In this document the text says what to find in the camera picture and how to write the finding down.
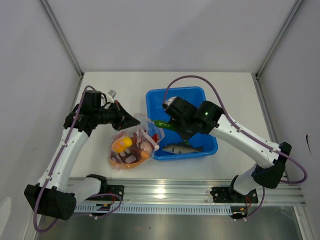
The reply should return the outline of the clear pink-dotted zip bag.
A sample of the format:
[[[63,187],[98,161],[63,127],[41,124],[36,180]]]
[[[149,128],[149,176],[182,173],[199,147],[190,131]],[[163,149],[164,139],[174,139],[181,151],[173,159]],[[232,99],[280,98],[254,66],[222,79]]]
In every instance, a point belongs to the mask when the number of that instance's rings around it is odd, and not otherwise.
[[[134,117],[139,125],[116,132],[110,139],[108,161],[116,171],[133,169],[152,159],[165,137],[164,130],[146,115],[136,113]]]

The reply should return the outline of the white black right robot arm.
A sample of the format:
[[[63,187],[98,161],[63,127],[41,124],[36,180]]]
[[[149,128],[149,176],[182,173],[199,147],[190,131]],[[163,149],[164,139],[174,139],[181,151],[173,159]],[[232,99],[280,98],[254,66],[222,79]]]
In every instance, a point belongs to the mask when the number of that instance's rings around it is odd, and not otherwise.
[[[196,107],[174,96],[166,100],[162,107],[170,117],[169,124],[184,141],[196,134],[211,135],[254,160],[252,168],[233,178],[228,189],[232,201],[241,201],[258,187],[275,189],[281,182],[292,150],[289,143],[276,143],[261,138],[237,124],[220,106],[210,101],[203,101]]]

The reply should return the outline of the red lobster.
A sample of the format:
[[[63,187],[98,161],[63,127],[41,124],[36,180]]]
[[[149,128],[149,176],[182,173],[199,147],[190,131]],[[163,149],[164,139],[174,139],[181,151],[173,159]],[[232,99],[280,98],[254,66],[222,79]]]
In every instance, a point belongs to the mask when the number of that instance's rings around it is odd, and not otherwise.
[[[135,168],[153,157],[161,139],[161,134],[148,134],[146,130],[122,131],[111,142],[109,163],[119,169]]]

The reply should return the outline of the yellow mango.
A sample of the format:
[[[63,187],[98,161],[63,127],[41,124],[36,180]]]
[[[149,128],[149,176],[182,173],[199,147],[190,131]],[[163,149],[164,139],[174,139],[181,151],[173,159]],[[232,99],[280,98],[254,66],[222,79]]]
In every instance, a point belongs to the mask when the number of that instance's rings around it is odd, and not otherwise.
[[[133,144],[132,139],[128,136],[122,136],[118,139],[116,139],[112,145],[111,150],[115,153],[122,153],[127,148],[131,147]]]

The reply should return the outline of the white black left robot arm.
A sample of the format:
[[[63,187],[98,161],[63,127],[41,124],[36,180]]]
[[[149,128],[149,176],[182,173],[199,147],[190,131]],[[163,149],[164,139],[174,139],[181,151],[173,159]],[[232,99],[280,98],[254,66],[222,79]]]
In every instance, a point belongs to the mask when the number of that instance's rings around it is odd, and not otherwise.
[[[83,146],[97,126],[108,124],[120,131],[138,126],[140,121],[111,96],[94,89],[84,90],[79,104],[65,118],[61,140],[47,169],[35,185],[29,184],[24,190],[34,217],[68,220],[83,201],[103,200],[108,196],[108,182],[101,175],[89,174],[81,183],[68,188],[71,171]]]

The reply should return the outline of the grey fish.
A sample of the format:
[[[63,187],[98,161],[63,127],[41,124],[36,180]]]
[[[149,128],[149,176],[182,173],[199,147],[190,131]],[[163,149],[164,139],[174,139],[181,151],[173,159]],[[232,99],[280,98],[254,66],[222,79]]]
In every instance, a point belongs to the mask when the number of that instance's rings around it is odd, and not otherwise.
[[[166,144],[162,148],[162,151],[175,155],[201,153],[203,150],[203,146],[193,147],[192,145],[186,144],[185,142]]]

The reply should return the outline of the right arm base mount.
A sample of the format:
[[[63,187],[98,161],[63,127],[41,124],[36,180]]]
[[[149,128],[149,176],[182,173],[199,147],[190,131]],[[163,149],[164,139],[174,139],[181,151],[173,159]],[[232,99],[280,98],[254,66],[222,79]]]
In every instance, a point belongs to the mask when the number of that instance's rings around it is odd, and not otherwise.
[[[229,187],[216,186],[212,187],[209,193],[214,203],[257,204],[259,202],[256,189],[242,195]]]

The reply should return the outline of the beige egg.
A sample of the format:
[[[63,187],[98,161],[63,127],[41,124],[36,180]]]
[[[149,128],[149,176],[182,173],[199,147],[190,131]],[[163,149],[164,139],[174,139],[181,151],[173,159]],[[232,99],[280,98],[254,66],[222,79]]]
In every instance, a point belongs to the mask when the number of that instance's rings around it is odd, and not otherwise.
[[[149,142],[142,142],[140,148],[146,151],[149,155],[153,152],[153,146]]]

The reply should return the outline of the raw steak slice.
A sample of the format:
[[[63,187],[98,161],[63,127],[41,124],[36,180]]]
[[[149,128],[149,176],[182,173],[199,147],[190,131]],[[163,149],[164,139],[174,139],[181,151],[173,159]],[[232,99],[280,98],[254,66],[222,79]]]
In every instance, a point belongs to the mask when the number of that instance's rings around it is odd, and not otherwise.
[[[124,152],[110,153],[109,164],[116,170],[133,169],[147,162],[151,158],[151,154],[139,148],[127,148]]]

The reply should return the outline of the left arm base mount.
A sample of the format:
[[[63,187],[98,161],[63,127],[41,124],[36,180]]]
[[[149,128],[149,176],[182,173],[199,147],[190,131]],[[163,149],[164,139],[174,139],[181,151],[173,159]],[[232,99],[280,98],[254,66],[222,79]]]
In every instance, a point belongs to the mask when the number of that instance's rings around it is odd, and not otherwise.
[[[123,200],[125,192],[125,186],[124,185],[108,185],[106,190],[100,191],[96,194],[96,196],[91,196],[87,198],[87,201],[111,201],[116,202],[119,201],[119,196],[121,200]]]

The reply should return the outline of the green chili pepper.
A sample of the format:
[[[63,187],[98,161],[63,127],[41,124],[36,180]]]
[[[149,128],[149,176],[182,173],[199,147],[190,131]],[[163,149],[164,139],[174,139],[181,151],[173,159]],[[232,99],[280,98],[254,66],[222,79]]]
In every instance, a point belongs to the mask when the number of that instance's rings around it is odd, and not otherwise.
[[[176,134],[179,134],[178,131],[169,122],[166,122],[166,121],[163,121],[163,120],[155,120],[153,123],[159,129],[166,129],[166,130],[175,132]],[[155,142],[160,140],[160,138],[158,137],[157,133],[153,134],[153,136],[151,138]]]

